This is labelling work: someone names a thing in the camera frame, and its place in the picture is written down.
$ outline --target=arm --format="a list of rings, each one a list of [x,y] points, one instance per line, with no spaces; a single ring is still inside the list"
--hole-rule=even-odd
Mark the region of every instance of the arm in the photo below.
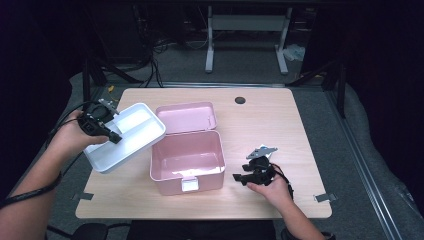
[[[68,119],[81,114],[74,111]],[[64,163],[76,156],[88,145],[108,140],[105,136],[91,137],[70,121],[60,128],[52,142],[34,164],[11,196],[45,187],[58,177]],[[55,191],[17,202],[0,209],[1,239],[44,239]]]
[[[251,190],[262,194],[280,212],[288,231],[296,238],[303,240],[325,239],[305,214],[291,199],[287,183],[279,175],[268,186],[247,183]]]

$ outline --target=cable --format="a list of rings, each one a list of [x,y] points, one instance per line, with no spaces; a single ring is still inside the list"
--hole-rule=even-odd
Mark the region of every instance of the cable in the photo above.
[[[71,114],[73,111],[77,110],[80,107],[83,107],[83,109],[84,109],[84,107],[87,104],[92,104],[92,103],[97,104],[98,102],[96,102],[96,101],[86,101],[86,102],[83,102],[81,104],[78,104],[78,105],[76,105],[74,107],[71,107],[70,110],[68,112],[66,112],[60,118],[60,120],[56,123],[56,126],[49,132],[48,137],[47,137],[47,140],[46,140],[46,143],[45,143],[45,148],[47,148],[49,146],[49,144],[50,144],[51,140],[53,139],[54,135],[57,133],[57,131],[59,131],[60,127],[62,127],[64,125],[63,122],[68,118],[69,114]]]
[[[79,157],[81,157],[82,152],[80,152],[74,159],[72,159],[71,163],[66,167],[66,169],[63,171],[63,176],[66,175],[66,173],[71,169],[71,167],[74,165],[74,163],[78,160]]]
[[[169,38],[158,40],[153,48],[153,51],[157,54],[164,53],[166,50],[168,50],[169,43],[172,43],[171,39]]]
[[[146,83],[146,86],[147,85],[149,85],[149,83],[150,83],[150,81],[152,80],[152,78],[153,78],[153,75],[154,75],[154,68],[153,68],[153,64],[152,64],[152,62],[151,62],[152,60],[150,60],[150,76],[146,79],[146,80],[144,80],[142,83],[140,83],[140,85],[138,86],[139,88],[141,87],[141,85],[143,85],[144,83]]]
[[[61,127],[63,127],[64,125],[66,125],[66,124],[68,124],[68,123],[70,123],[70,122],[73,122],[73,121],[77,121],[77,120],[79,120],[79,119],[81,119],[81,118],[75,118],[75,119],[70,119],[70,120],[68,120],[68,121],[66,121],[66,122],[64,122],[64,123],[62,123],[62,124],[60,124],[58,127],[57,127],[57,130],[59,130]]]
[[[208,25],[206,24],[205,18],[204,18],[203,13],[202,13],[202,10],[200,9],[199,6],[197,6],[197,9],[199,10],[200,16],[202,17],[203,24],[205,24],[205,28],[208,29]],[[209,40],[209,36],[206,35],[205,41],[203,41],[202,45],[200,45],[199,47],[194,47],[194,46],[190,45],[189,42],[186,42],[186,45],[189,46],[192,49],[196,49],[197,50],[197,49],[200,49],[200,48],[204,47],[208,43],[208,40]]]
[[[115,224],[109,225],[107,227],[107,229],[112,229],[112,228],[117,228],[117,227],[131,227],[131,224],[129,224],[129,223],[115,223]]]
[[[291,196],[291,197],[292,197],[292,199],[293,199],[293,192],[294,192],[294,190],[293,190],[293,187],[291,186],[291,183],[290,183],[289,179],[287,179],[287,177],[284,175],[283,170],[281,170],[280,166],[278,166],[278,165],[277,165],[277,164],[275,164],[275,163],[271,163],[271,165],[272,165],[273,167],[278,168],[278,170],[280,170],[280,171],[275,171],[275,170],[274,170],[274,172],[275,172],[275,173],[277,173],[280,177],[282,177],[282,178],[284,179],[284,181],[287,183],[287,188],[288,188],[288,190],[289,190],[290,196]]]
[[[17,202],[21,202],[21,201],[24,201],[24,200],[34,198],[34,197],[43,195],[45,193],[48,193],[48,192],[52,191],[57,185],[59,185],[61,180],[62,180],[62,172],[59,173],[57,178],[51,184],[49,184],[45,187],[36,189],[34,191],[30,191],[30,192],[27,192],[27,193],[22,193],[22,194],[13,196],[13,197],[6,198],[5,200],[3,200],[0,203],[0,209],[6,207],[8,205],[11,205],[11,204],[14,204],[14,203],[17,203]]]
[[[158,82],[159,87],[163,88],[162,78],[161,78],[160,73],[159,73],[159,63],[158,63],[158,61],[155,58],[152,58],[151,65],[152,65],[152,72],[155,73],[156,81]],[[151,81],[151,79],[149,79],[149,81],[146,83],[146,86],[144,86],[145,88],[148,87],[150,81]]]
[[[135,65],[134,67],[119,68],[119,70],[121,70],[122,72],[125,72],[125,73],[126,73],[126,72],[131,72],[131,71],[135,71],[135,70],[142,69],[144,66],[145,66],[145,65],[137,64],[137,65]],[[115,74],[114,72],[110,71],[109,69],[107,69],[107,68],[105,68],[105,67],[102,67],[102,70],[103,70],[104,72],[109,72],[109,74],[108,74],[108,75],[106,75],[106,77],[108,77],[108,76],[111,76],[111,75],[114,75],[114,74]]]
[[[67,233],[67,232],[65,232],[65,231],[62,231],[62,230],[60,230],[59,228],[53,227],[53,226],[51,226],[51,225],[48,225],[48,226],[47,226],[47,230],[48,230],[48,231],[51,231],[51,232],[53,232],[53,233],[56,233],[56,234],[58,234],[58,235],[60,235],[60,236],[62,236],[62,237],[66,237],[66,238],[69,238],[69,239],[71,239],[71,238],[72,238],[72,234],[69,234],[69,233]]]

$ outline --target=gray carpet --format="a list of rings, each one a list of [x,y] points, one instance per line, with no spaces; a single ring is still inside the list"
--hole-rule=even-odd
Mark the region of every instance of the gray carpet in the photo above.
[[[198,86],[199,83],[242,83],[274,84],[275,87],[282,87],[281,84],[293,81],[295,76],[298,76],[301,62],[289,62],[290,73],[282,76],[278,72],[273,46],[268,48],[262,44],[264,43],[249,45],[249,49],[245,50],[241,48],[241,43],[237,46],[226,46],[225,42],[221,45],[217,42],[216,64],[212,74],[204,72],[206,57],[204,49],[173,46],[156,58],[165,87],[174,86],[175,82],[185,82],[189,86]],[[149,71],[149,68],[143,68],[129,74],[138,79],[145,79]],[[105,99],[111,97],[119,99],[124,89],[139,86],[139,84],[127,84],[113,74],[108,78],[110,83],[107,86],[113,84],[116,86],[115,90],[109,94],[105,87],[93,86],[92,95],[95,98],[101,96]],[[74,91],[69,106],[73,106],[82,101],[81,74],[74,76],[70,81]],[[155,86],[157,85],[152,80],[150,87]],[[351,147],[332,109],[332,103],[328,100],[328,94],[322,92],[320,88],[311,86],[292,90],[327,193],[334,193],[338,197],[338,200],[331,203],[332,216],[313,222],[322,231],[335,233],[337,239],[387,239],[370,201],[369,193],[358,174]],[[384,160],[374,149],[369,136],[366,113],[351,88],[346,92],[345,109],[347,118],[344,121],[354,133],[402,238],[424,239],[424,221],[399,194],[400,190],[405,189],[403,184],[390,173]],[[51,225],[72,233],[86,222],[102,222],[108,225],[122,222],[80,220],[75,217],[78,202],[72,198],[75,193],[83,191],[90,172],[91,166],[83,155],[70,166],[62,184],[58,187]],[[275,221],[275,225],[277,231],[284,226],[281,220]],[[112,229],[108,239],[125,239],[127,231],[125,227]],[[48,235],[49,239],[63,239],[53,233]]]

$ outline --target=black cable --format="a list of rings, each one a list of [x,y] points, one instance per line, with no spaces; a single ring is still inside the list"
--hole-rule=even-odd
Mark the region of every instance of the black cable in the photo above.
[[[275,173],[277,173],[280,177],[282,177],[282,178],[284,179],[284,181],[286,181],[286,183],[287,183],[287,188],[288,188],[288,190],[289,190],[290,196],[291,196],[291,197],[292,197],[292,199],[293,199],[293,192],[294,192],[294,190],[293,190],[293,187],[291,186],[291,183],[290,183],[289,179],[287,179],[287,177],[284,175],[283,170],[281,170],[280,166],[278,166],[278,165],[277,165],[277,164],[275,164],[275,163],[271,163],[271,165],[272,165],[273,167],[278,168],[278,170],[280,170],[280,172],[279,172],[279,171],[275,171],[275,170],[274,170],[274,172],[275,172]]]
[[[153,51],[157,54],[164,53],[166,50],[168,50],[168,44],[170,43],[173,43],[173,41],[164,35],[162,40],[156,41],[156,44],[153,46]]]
[[[17,202],[21,202],[30,198],[34,198],[40,195],[43,195],[45,193],[48,193],[52,191],[57,185],[59,185],[60,181],[62,180],[62,173],[60,172],[57,178],[49,185],[36,189],[34,191],[30,191],[27,193],[22,193],[13,197],[6,198],[0,203],[0,209]]]
[[[126,72],[132,72],[132,71],[135,71],[135,70],[142,69],[143,67],[144,66],[142,64],[137,64],[134,67],[120,68],[119,70],[121,70],[122,72],[125,72],[126,73]],[[110,72],[111,73],[110,75],[114,74],[112,71],[110,71],[109,69],[107,69],[105,67],[102,67],[102,70],[104,72]]]
[[[66,124],[68,124],[68,123],[70,123],[70,122],[73,122],[73,121],[77,121],[78,119],[81,119],[81,118],[75,118],[75,119],[70,119],[70,120],[68,120],[68,121],[66,121],[66,122],[64,122],[64,123],[62,123],[62,124],[60,124],[57,128],[58,128],[58,130],[61,128],[61,127],[63,127],[64,125],[66,125]]]
[[[53,233],[56,233],[56,234],[58,234],[58,235],[60,235],[62,237],[66,237],[66,238],[69,238],[69,239],[72,238],[72,234],[69,234],[69,233],[67,233],[67,232],[65,232],[63,230],[60,230],[59,228],[53,227],[51,225],[48,225],[47,226],[47,230],[48,231],[51,231]]]
[[[74,163],[78,160],[79,157],[81,157],[82,152],[80,152],[74,159],[72,159],[71,163],[66,167],[66,169],[63,171],[63,176],[66,175],[66,173],[69,171],[69,169],[74,165]]]
[[[141,87],[141,85],[143,85],[144,83],[146,83],[146,87],[147,87],[147,85],[149,85],[149,83],[150,83],[150,81],[153,79],[153,76],[154,76],[154,67],[153,67],[153,64],[152,64],[152,59],[150,59],[150,76],[145,80],[145,81],[143,81],[142,83],[140,83],[140,85],[138,86],[139,88]]]
[[[48,146],[49,146],[49,144],[50,144],[50,142],[51,142],[51,140],[53,139],[53,137],[54,137],[54,135],[57,133],[57,131],[59,131],[59,129],[60,129],[60,127],[61,126],[63,126],[64,125],[64,121],[68,118],[68,116],[73,112],[73,111],[75,111],[75,110],[77,110],[78,108],[80,108],[80,107],[83,107],[83,109],[84,109],[84,107],[87,105],[87,104],[100,104],[99,102],[96,102],[96,101],[86,101],[86,102],[83,102],[83,103],[80,103],[80,104],[78,104],[78,105],[76,105],[76,106],[73,106],[73,107],[71,107],[70,108],[70,110],[68,111],[68,112],[66,112],[61,118],[60,118],[60,120],[56,123],[56,125],[55,125],[55,127],[49,132],[49,134],[48,134],[48,137],[47,137],[47,140],[46,140],[46,143],[45,143],[45,148],[47,148]]]
[[[152,65],[152,74],[155,73],[156,81],[158,82],[159,87],[163,88],[162,78],[161,78],[160,73],[159,73],[158,61],[155,58],[152,57],[150,64]],[[146,85],[144,86],[145,88],[147,88],[149,86],[149,83],[152,80],[152,78],[150,78],[147,81]]]
[[[107,227],[107,229],[112,229],[112,228],[117,228],[117,227],[131,227],[131,224],[129,224],[129,223],[115,223],[115,224],[109,225]]]

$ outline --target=white latch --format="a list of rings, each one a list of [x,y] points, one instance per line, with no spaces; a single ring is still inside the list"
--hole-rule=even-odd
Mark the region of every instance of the white latch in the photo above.
[[[196,191],[199,190],[199,181],[195,176],[185,177],[181,180],[181,187],[183,192]]]

